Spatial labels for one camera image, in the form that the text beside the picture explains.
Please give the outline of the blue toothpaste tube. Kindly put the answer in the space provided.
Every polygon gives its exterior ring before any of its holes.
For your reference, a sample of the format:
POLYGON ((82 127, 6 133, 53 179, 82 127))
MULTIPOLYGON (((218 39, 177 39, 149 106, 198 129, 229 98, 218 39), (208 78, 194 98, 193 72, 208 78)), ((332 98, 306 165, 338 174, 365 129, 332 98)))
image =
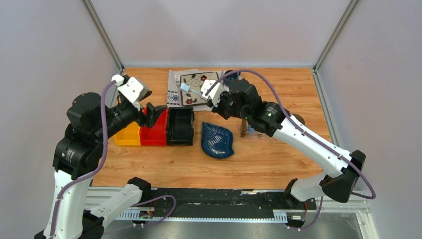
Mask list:
POLYGON ((249 126, 247 127, 247 133, 248 133, 248 134, 253 134, 254 132, 255 132, 255 130, 252 128, 252 126, 250 126, 250 125, 249 125, 249 126))

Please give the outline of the white toothbrush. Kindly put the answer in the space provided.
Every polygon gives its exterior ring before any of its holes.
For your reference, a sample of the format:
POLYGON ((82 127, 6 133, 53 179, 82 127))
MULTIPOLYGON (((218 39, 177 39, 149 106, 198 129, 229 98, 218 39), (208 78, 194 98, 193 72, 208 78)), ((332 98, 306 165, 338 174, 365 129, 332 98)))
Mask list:
POLYGON ((180 85, 180 90, 181 91, 183 91, 183 92, 185 92, 185 93, 189 93, 189 92, 191 92, 191 93, 194 93, 194 94, 196 94, 196 95, 198 95, 198 96, 201 96, 202 95, 202 93, 201 92, 198 92, 198 91, 195 91, 195 90, 193 90, 188 84, 186 84, 186 83, 182 83, 181 85, 180 85))

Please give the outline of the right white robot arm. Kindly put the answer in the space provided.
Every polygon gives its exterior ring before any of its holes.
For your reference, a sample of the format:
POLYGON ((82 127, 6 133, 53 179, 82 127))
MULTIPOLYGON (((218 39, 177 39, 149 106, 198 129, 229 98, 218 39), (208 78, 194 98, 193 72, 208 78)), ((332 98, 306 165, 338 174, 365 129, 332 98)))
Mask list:
POLYGON ((323 169, 317 176, 291 180, 284 194, 286 206, 295 209, 308 199, 323 196, 348 202, 359 178, 357 170, 366 159, 363 152, 350 152, 325 140, 277 103, 263 101, 247 80, 233 82, 228 90, 212 80, 204 83, 201 91, 212 112, 226 120, 247 120, 255 131, 287 143, 323 169))

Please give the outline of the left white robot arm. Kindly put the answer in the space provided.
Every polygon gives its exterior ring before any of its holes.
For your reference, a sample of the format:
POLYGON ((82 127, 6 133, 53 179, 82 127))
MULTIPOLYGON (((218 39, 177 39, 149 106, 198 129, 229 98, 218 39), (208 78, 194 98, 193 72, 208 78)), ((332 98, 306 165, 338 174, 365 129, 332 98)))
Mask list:
POLYGON ((67 110, 70 121, 65 135, 56 146, 53 159, 55 170, 54 203, 46 228, 35 235, 37 239, 99 239, 120 213, 138 204, 145 207, 152 200, 151 185, 134 177, 105 203, 85 209, 91 180, 82 180, 96 170, 110 137, 135 122, 153 127, 166 106, 147 104, 138 111, 126 98, 105 109, 107 135, 103 134, 101 97, 89 92, 77 96, 67 110))

